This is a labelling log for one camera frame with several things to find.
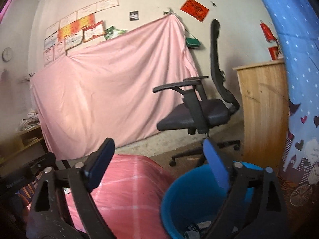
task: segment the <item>white wall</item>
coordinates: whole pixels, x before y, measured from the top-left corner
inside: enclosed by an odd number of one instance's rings
[[[12,0],[0,24],[0,53],[13,50],[12,59],[0,58],[0,141],[15,133],[21,119],[31,108],[28,84],[19,80],[28,74],[28,48],[37,0]]]
[[[100,0],[42,0],[39,4],[29,51],[29,72],[36,72],[43,67],[43,41],[45,30],[66,15]],[[221,69],[225,70],[226,86],[240,99],[236,73],[232,67],[252,62],[271,60],[260,20],[271,26],[272,21],[261,0],[196,0],[210,9],[201,23],[185,12],[179,10],[186,0],[119,0],[120,5],[96,13],[96,22],[106,21],[106,27],[112,25],[118,29],[132,30],[163,16],[163,11],[172,8],[185,27],[202,43],[200,49],[192,50],[194,61],[201,74],[210,75],[209,47],[210,22],[216,18],[221,23],[219,38],[219,58]],[[129,11],[139,11],[139,21],[129,21]],[[104,40],[103,37],[85,45]],[[205,80],[210,96],[217,96],[211,80]]]

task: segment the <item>trash bin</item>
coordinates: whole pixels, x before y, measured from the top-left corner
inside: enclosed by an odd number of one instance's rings
[[[247,168],[262,168],[242,162]],[[245,202],[249,203],[253,189],[248,189]],[[184,239],[184,232],[191,224],[215,219],[226,191],[217,185],[208,164],[197,167],[179,177],[167,190],[161,206],[165,230],[173,239]]]

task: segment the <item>screw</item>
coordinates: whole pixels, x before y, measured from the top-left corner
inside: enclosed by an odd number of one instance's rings
[[[50,171],[52,171],[52,167],[46,167],[44,169],[44,173],[49,173]]]
[[[273,172],[272,168],[269,167],[269,166],[265,168],[265,171],[268,172],[268,173],[272,173]]]
[[[74,167],[76,168],[76,169],[80,169],[80,168],[82,168],[84,166],[84,163],[82,163],[82,162],[78,162],[78,163],[76,163],[75,165],[74,165]]]
[[[243,164],[241,162],[234,162],[234,166],[236,168],[242,168],[243,167]]]

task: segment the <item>chair wheel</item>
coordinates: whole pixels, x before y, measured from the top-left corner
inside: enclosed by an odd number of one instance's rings
[[[176,161],[175,161],[175,159],[170,160],[169,165],[172,166],[172,167],[173,167],[173,166],[176,166]]]
[[[240,146],[239,145],[234,145],[234,150],[235,151],[239,151],[240,150]]]

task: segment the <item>black chair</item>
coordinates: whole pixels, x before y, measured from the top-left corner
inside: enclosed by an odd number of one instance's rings
[[[190,135],[194,135],[197,130],[199,134],[206,134],[206,137],[209,137],[210,128],[228,123],[230,117],[240,108],[234,95],[223,85],[226,79],[224,71],[219,69],[217,54],[219,29],[220,24],[218,20],[214,19],[211,23],[211,75],[217,91],[223,100],[232,104],[232,106],[227,108],[220,99],[207,99],[205,90],[202,86],[202,79],[208,78],[208,76],[191,77],[184,79],[183,82],[155,87],[153,89],[154,93],[172,89],[182,94],[184,102],[176,106],[168,116],[157,123],[157,129],[159,131],[187,128],[188,134]],[[192,86],[192,88],[187,90],[181,89],[181,87],[187,86]],[[195,91],[199,93],[201,100],[198,100]],[[234,145],[235,150],[240,150],[240,140],[221,142],[217,143],[217,145],[219,148]],[[172,156],[169,164],[170,166],[175,166],[176,158],[198,154],[202,154],[197,163],[197,166],[201,166],[206,160],[202,146]]]

